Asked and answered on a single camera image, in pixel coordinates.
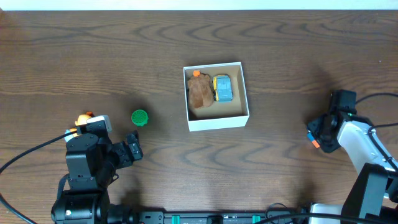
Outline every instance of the wood grain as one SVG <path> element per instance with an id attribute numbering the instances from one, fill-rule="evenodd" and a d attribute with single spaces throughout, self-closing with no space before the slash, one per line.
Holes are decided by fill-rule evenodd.
<path id="1" fill-rule="evenodd" d="M 108 114 L 114 142 L 139 128 L 144 159 L 118 171 L 113 203 L 174 210 L 264 210 L 270 203 L 343 203 L 357 173 L 344 150 L 316 150 L 305 123 L 330 90 L 397 93 L 396 11 L 3 12 L 0 164 L 52 139 L 86 110 Z M 251 117 L 244 128 L 189 133 L 182 67 L 242 62 Z M 375 124 L 397 100 L 358 105 Z M 396 129 L 379 130 L 398 156 Z M 3 196 L 51 223 L 67 173 L 56 142 L 1 175 Z M 0 207 L 0 223 L 21 223 Z"/>

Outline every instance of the cable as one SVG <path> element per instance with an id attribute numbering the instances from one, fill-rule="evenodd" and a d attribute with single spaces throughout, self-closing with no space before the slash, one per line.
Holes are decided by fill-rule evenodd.
<path id="1" fill-rule="evenodd" d="M 395 93 L 373 93 L 373 94 L 370 94 L 368 96 L 364 96 L 361 99 L 357 100 L 355 102 L 355 104 L 357 105 L 358 103 L 360 103 L 360 102 L 362 102 L 364 100 L 367 100 L 369 98 L 372 98 L 374 96 L 394 96 L 394 97 L 398 97 L 398 94 L 395 94 Z"/>
<path id="2" fill-rule="evenodd" d="M 367 100 L 369 98 L 372 98 L 374 96 L 393 96 L 393 97 L 397 97 L 398 98 L 398 94 L 395 93 L 373 93 L 370 94 L 368 96 L 364 96 L 361 99 L 357 100 L 355 102 L 355 104 L 357 105 L 358 103 Z M 384 157 L 384 159 L 386 160 L 386 162 L 388 162 L 391 167 L 395 170 L 398 170 L 398 167 L 395 165 L 395 163 L 392 161 L 394 160 L 394 158 L 392 156 L 388 156 L 386 154 L 386 152 L 384 152 L 384 149 L 381 148 L 381 146 L 379 145 L 379 143 L 377 143 L 377 141 L 375 140 L 375 138 L 373 137 L 373 129 L 376 128 L 386 128 L 386 127 L 393 127 L 393 126 L 398 126 L 398 123 L 391 123 L 391 124 L 380 124 L 380 125 L 373 125 L 368 129 L 368 136 L 369 139 L 372 141 L 372 143 L 375 145 L 375 147 L 379 150 L 379 152 L 382 154 L 382 156 Z"/>
<path id="3" fill-rule="evenodd" d="M 255 224 L 265 224 L 268 222 L 272 222 L 275 220 L 285 219 L 285 218 L 330 218 L 335 220 L 341 220 L 346 222 L 353 222 L 353 223 L 362 223 L 362 224 L 390 224 L 388 222 L 376 221 L 376 220 L 367 220 L 364 218 L 357 218 L 357 217 L 348 217 L 342 215 L 334 215 L 334 214 L 326 214 L 326 213 L 298 213 L 298 214 L 290 214 L 290 215 L 277 215 L 272 218 L 266 218 Z"/>
<path id="4" fill-rule="evenodd" d="M 18 156 L 14 157 L 13 159 L 11 159 L 10 161 L 8 161 L 6 164 L 4 164 L 1 168 L 0 168 L 0 174 L 9 166 L 11 165 L 13 162 L 17 161 L 18 159 L 20 159 L 21 157 L 23 157 L 24 155 L 31 153 L 33 151 L 36 151 L 38 149 L 40 149 L 41 147 L 44 147 L 48 144 L 51 144 L 53 142 L 58 141 L 59 139 L 63 139 L 64 137 L 71 135 L 71 134 L 75 134 L 77 131 L 72 131 L 70 133 L 67 134 L 63 134 L 53 140 L 49 140 L 48 142 L 45 142 L 41 145 L 38 145 L 36 147 L 33 147 L 32 149 L 26 150 L 25 152 L 19 154 Z M 13 206 L 11 206 L 6 199 L 4 199 L 4 197 L 1 195 L 0 193 L 0 202 L 10 211 L 12 211 L 16 216 L 18 216 L 19 218 L 23 219 L 25 222 L 30 223 L 30 224 L 36 224 L 36 222 L 34 222 L 33 220 L 31 220 L 30 218 L 26 217 L 25 215 L 23 215 L 21 212 L 18 212 L 18 210 L 16 210 Z"/>
<path id="5" fill-rule="evenodd" d="M 279 202 L 272 203 L 272 204 L 270 204 L 270 205 L 268 206 L 268 208 L 267 208 L 267 210 L 266 210 L 266 218 L 268 218 L 268 211 L 269 211 L 273 206 L 275 206 L 275 205 L 281 205 L 281 206 L 287 208 L 287 207 L 286 207 L 284 204 L 282 204 L 282 203 L 279 203 Z"/>

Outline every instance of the white box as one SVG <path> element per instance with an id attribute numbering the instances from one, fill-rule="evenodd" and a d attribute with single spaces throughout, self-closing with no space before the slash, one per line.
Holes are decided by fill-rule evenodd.
<path id="1" fill-rule="evenodd" d="M 215 75 L 227 74 L 231 79 L 232 102 L 219 103 L 215 101 L 208 108 L 191 110 L 188 106 L 187 82 L 193 76 L 194 70 L 208 74 L 211 79 Z M 246 125 L 250 114 L 241 62 L 184 67 L 183 75 L 189 131 L 235 128 Z"/>

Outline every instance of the brown plush toy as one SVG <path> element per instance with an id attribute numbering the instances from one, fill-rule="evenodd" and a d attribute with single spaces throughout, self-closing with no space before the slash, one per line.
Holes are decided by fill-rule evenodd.
<path id="1" fill-rule="evenodd" d="M 210 77 L 199 70 L 193 71 L 193 77 L 188 81 L 188 102 L 191 109 L 206 108 L 213 104 L 213 92 L 210 88 Z"/>

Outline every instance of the toy vehicle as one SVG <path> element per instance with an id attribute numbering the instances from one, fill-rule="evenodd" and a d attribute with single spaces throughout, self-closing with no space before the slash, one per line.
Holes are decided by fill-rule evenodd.
<path id="1" fill-rule="evenodd" d="M 217 75 L 213 77 L 214 100 L 220 103 L 232 101 L 231 79 L 228 75 Z"/>

